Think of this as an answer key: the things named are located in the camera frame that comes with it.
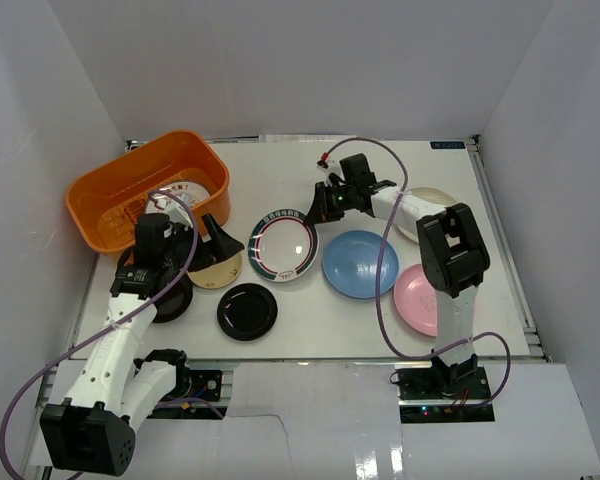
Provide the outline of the green rimmed white plate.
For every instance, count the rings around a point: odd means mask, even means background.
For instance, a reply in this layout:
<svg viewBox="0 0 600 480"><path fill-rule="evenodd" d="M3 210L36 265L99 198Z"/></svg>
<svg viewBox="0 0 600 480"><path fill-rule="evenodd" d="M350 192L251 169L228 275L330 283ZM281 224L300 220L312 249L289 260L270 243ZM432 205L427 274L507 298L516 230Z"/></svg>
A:
<svg viewBox="0 0 600 480"><path fill-rule="evenodd" d="M254 272L269 282L286 283L302 276L313 264L319 236L305 214L291 208L274 210L251 231L247 256Z"/></svg>

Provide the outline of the blue plastic plate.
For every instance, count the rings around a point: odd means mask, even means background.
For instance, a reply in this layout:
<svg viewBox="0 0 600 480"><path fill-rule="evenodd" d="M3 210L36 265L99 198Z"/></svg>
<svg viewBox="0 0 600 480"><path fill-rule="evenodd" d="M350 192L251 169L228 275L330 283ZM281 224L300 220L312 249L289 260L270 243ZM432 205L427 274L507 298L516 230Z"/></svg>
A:
<svg viewBox="0 0 600 480"><path fill-rule="evenodd" d="M373 298L381 244L380 235L366 230L350 230L334 237L322 258L329 284L351 298Z"/></svg>

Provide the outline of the large orange sunburst plate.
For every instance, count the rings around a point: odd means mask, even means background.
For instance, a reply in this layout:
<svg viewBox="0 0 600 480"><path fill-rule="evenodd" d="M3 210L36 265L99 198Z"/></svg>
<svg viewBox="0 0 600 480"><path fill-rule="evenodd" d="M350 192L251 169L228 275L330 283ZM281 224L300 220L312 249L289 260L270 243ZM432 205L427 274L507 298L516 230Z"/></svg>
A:
<svg viewBox="0 0 600 480"><path fill-rule="evenodd" d="M198 182L193 181L176 181L159 188L160 191L167 191L181 201L187 204L189 208L193 208L202 201L210 197L209 190ZM156 195L150 198L144 208L145 214L165 213L172 199L165 195Z"/></svg>

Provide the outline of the cream white plate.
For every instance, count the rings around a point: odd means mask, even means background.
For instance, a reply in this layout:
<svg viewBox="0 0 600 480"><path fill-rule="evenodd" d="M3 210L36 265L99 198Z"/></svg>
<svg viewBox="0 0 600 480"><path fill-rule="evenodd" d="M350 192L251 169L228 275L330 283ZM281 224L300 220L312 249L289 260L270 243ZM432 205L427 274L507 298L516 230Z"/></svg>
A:
<svg viewBox="0 0 600 480"><path fill-rule="evenodd" d="M432 187L415 187L410 189L409 193L422 201L428 201L430 203L443 205L445 207L450 207L457 203L457 201L449 194ZM396 226L396 229L414 244L418 243L418 237L416 234L400 226Z"/></svg>

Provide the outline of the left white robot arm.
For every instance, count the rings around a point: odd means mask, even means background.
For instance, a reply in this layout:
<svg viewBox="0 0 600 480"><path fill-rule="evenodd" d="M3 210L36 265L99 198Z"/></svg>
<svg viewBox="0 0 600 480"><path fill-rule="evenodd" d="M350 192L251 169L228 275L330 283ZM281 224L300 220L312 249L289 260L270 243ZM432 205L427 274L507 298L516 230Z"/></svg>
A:
<svg viewBox="0 0 600 480"><path fill-rule="evenodd" d="M120 256L103 328L62 400L48 403L40 429L54 468L119 477L131 463L137 432L155 410L206 404L192 392L184 351L136 356L166 298L192 300L185 274L201 243L188 213L142 215L135 243Z"/></svg>

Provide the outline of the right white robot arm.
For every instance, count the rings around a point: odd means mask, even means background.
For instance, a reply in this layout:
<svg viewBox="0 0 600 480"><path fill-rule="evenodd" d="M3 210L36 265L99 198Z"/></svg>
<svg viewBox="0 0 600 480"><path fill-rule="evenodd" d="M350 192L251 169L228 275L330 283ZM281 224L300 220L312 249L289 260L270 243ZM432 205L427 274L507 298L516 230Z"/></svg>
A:
<svg viewBox="0 0 600 480"><path fill-rule="evenodd" d="M471 208L430 202L405 185L378 180L363 154L338 164L323 156L317 165L325 179L315 184L306 224L339 221L357 210L417 237L420 264L436 296L436 344L429 355L432 388L443 398L457 397L477 371L475 300L491 264Z"/></svg>

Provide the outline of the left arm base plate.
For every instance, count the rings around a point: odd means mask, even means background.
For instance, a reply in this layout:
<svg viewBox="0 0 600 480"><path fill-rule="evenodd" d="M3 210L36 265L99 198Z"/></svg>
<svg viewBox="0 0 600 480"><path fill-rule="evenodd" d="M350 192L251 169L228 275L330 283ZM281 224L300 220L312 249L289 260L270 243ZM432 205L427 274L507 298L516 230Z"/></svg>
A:
<svg viewBox="0 0 600 480"><path fill-rule="evenodd" d="M222 413L225 407L220 407L222 398L223 372L221 370L194 369L189 370L188 397L201 398L213 403ZM189 402L183 406L170 406L165 409L156 410L152 418L163 419L218 419L218 417L206 406L198 402Z"/></svg>

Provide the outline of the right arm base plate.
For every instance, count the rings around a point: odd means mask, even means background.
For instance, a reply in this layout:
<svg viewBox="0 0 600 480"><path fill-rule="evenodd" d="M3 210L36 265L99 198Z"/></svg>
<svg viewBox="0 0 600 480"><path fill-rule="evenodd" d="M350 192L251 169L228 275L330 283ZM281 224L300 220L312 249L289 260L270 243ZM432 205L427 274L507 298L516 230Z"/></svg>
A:
<svg viewBox="0 0 600 480"><path fill-rule="evenodd" d="M477 407L491 396L485 369L446 386L431 368L395 370L389 382L397 387L400 421L409 424L491 423L491 404Z"/></svg>

